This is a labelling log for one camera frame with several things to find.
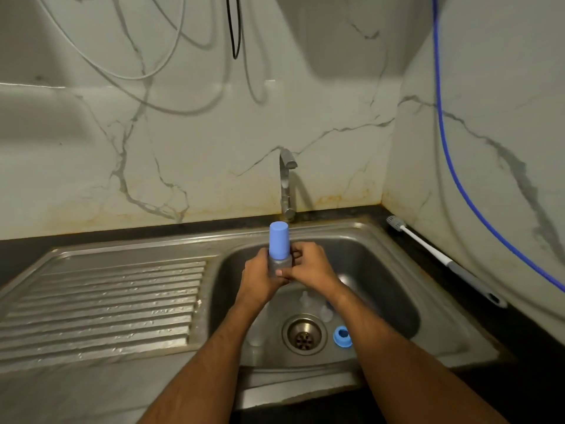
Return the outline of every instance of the stainless steel sink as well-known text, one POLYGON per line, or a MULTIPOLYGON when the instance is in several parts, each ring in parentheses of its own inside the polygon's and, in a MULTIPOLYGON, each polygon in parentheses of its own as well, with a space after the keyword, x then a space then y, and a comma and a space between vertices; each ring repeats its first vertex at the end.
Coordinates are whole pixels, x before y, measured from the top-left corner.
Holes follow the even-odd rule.
MULTIPOLYGON (((330 233, 303 239, 316 241, 321 245, 340 280, 392 327, 407 338, 416 335, 420 326, 416 307, 392 273, 366 245, 355 238, 330 233)), ((239 249, 223 260, 210 300, 210 335, 221 324, 235 302, 245 262, 255 256, 261 246, 267 244, 239 249)), ((267 308, 268 332, 265 335, 265 344, 261 347, 245 344, 242 350, 242 365, 266 368, 318 366, 355 358, 353 348, 340 348, 332 341, 334 330, 344 325, 341 317, 335 314, 328 323, 318 320, 324 304, 323 297, 299 283, 281 288, 267 308), (300 301, 304 291, 308 292, 311 302, 307 307, 300 301), (285 338, 288 338, 288 333, 284 330, 285 322, 299 314, 317 317, 317 326, 322 325, 321 329, 329 334, 329 341, 316 354, 304 355, 295 348, 285 348, 285 338)))
MULTIPOLYGON (((321 244, 342 282, 446 366, 498 357, 381 228, 339 221, 292 226, 290 235, 321 244)), ((48 253, 0 291, 4 421, 135 423, 216 330, 245 260, 267 241, 268 228, 240 229, 48 253)), ((324 304, 299 283, 277 292, 265 343, 244 343, 235 408, 363 384, 354 348, 333 342, 343 321, 321 321, 324 304)))

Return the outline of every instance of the person's right hand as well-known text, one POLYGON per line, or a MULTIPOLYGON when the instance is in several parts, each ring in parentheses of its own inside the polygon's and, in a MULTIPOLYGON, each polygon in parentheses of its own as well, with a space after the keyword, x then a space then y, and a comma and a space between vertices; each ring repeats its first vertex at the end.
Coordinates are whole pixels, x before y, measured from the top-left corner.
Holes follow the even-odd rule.
POLYGON ((295 242, 292 245, 292 256, 295 266, 277 270, 277 276, 300 281, 326 297, 336 283, 341 284, 324 249, 315 242, 295 242))

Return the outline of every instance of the cleaning brush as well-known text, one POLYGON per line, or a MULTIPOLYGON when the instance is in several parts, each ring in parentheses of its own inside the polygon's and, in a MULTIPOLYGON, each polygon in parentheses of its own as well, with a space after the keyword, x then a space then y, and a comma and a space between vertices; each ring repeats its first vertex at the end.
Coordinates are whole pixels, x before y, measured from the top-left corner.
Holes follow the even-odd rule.
POLYGON ((448 256, 444 255, 440 250, 434 249, 431 245, 427 242, 422 240, 419 236, 413 233, 406 227, 406 223, 400 218, 394 215, 388 216, 386 218, 386 222, 390 224, 394 229, 399 232, 406 232, 410 235, 415 241, 419 242, 421 246, 423 246, 426 250, 432 253, 436 259, 438 259, 441 263, 447 266, 454 274, 459 276, 463 279, 467 284, 469 284, 472 288, 477 290, 477 292, 481 293, 484 297, 490 300, 494 305, 499 306, 501 308, 506 308, 508 306, 508 302, 501 298, 497 293, 495 293, 490 287, 488 287, 485 283, 483 283, 480 279, 474 276, 472 273, 467 271, 464 267, 459 265, 458 263, 454 262, 448 256))

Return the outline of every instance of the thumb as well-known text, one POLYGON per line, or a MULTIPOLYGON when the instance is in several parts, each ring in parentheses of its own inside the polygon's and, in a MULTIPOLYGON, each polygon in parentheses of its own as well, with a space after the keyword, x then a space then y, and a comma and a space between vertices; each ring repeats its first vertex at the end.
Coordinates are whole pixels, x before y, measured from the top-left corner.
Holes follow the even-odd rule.
POLYGON ((277 276, 281 276, 283 278, 286 278, 288 280, 294 280, 295 276, 296 276, 296 267, 292 267, 292 268, 280 268, 277 269, 275 274, 277 276))

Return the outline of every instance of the black cable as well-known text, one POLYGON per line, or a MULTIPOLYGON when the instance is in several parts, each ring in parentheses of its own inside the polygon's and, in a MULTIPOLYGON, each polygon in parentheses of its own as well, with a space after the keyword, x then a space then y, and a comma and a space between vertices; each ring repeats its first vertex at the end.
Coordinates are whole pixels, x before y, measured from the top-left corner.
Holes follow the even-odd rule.
POLYGON ((232 25, 232 12, 230 10, 230 0, 225 0, 225 5, 228 9, 228 23, 230 25, 230 38, 232 40, 232 56, 234 59, 237 59, 237 57, 240 56, 240 47, 241 47, 241 2, 240 0, 236 0, 237 25, 238 25, 237 49, 236 49, 236 42, 233 39, 233 25, 232 25))

